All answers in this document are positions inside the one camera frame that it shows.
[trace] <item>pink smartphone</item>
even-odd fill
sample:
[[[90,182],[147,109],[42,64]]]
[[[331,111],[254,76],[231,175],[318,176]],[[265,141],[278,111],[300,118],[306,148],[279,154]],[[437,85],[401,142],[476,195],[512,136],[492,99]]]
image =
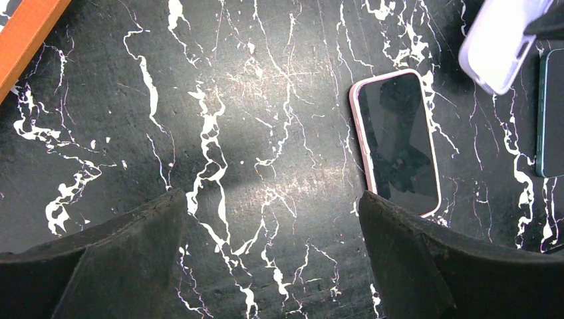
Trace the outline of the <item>pink smartphone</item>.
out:
[[[349,92],[368,190],[427,217],[441,195],[423,96],[415,70],[368,78]]]

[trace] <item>white phone case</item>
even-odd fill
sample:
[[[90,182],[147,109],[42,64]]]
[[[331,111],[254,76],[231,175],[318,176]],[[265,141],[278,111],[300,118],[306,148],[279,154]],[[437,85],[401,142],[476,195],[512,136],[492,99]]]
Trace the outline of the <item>white phone case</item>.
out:
[[[419,72],[417,72],[416,70],[412,70],[412,69],[406,69],[406,70],[401,70],[401,71],[396,71],[396,72],[392,72],[392,73],[388,73],[388,74],[384,74],[384,75],[380,75],[380,76],[375,76],[373,78],[367,78],[366,80],[362,80],[359,81],[357,83],[355,83],[352,87],[351,90],[349,91],[349,100],[351,102],[351,108],[352,108],[352,116],[354,118],[354,125],[356,126],[356,134],[358,136],[359,142],[360,142],[360,150],[362,152],[362,161],[364,162],[364,172],[366,174],[366,184],[368,184],[368,190],[378,194],[378,190],[376,189],[376,178],[374,176],[374,163],[372,162],[372,158],[370,156],[370,148],[366,142],[366,131],[364,130],[364,122],[362,121],[362,115],[360,113],[360,105],[358,103],[358,92],[360,90],[360,88],[362,88],[364,85],[371,83],[371,82],[378,82],[381,80],[387,80],[389,78],[394,78],[396,76],[400,76],[403,74],[415,74],[417,76],[417,78],[419,79],[419,83],[421,86],[421,96],[425,96],[425,92],[423,91],[423,82],[421,79],[421,75],[419,74]],[[432,154],[432,161],[433,161],[433,165],[434,165],[434,169],[435,169],[435,180],[437,181],[437,195],[438,195],[438,201],[437,201],[437,207],[435,207],[435,209],[433,209],[432,211],[429,212],[425,212],[424,214],[421,214],[421,217],[427,217],[430,215],[435,214],[435,212],[437,212],[437,210],[440,207],[441,201],[442,201],[442,197],[441,197],[441,193],[440,193],[440,183],[439,183],[439,174],[438,174],[438,170],[437,170],[437,159],[435,156],[435,145],[433,143],[433,135],[431,134],[431,130],[430,130],[430,123],[429,123],[429,109],[427,108],[427,105],[425,104],[424,107],[425,109],[425,118],[427,119],[427,131],[429,132],[429,141],[431,142],[431,154]]]
[[[486,0],[460,48],[462,70],[486,92],[507,93],[535,41],[523,32],[552,1]]]

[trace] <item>marble table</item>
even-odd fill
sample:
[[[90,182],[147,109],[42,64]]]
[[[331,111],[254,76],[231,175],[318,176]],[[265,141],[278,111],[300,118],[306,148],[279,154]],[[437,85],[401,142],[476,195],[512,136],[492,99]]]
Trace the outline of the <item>marble table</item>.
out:
[[[0,107],[1,250],[182,188],[170,318],[383,316],[347,93],[402,68],[423,76],[432,113],[431,219],[515,249],[561,245],[564,187],[534,165],[539,55],[564,46],[538,41],[509,93],[488,96],[457,62],[480,4],[73,1]]]

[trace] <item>wooden frame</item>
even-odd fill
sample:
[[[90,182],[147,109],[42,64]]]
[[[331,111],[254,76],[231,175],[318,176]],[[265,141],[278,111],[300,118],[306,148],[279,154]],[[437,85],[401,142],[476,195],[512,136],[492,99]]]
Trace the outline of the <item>wooden frame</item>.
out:
[[[0,32],[0,101],[17,82],[71,0],[22,0]]]

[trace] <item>teal smartphone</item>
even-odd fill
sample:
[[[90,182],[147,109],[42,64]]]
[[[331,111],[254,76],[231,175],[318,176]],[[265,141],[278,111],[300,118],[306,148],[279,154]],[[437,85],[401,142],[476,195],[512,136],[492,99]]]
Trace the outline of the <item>teal smartphone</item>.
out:
[[[541,58],[537,119],[536,171],[541,177],[564,175],[564,49]]]

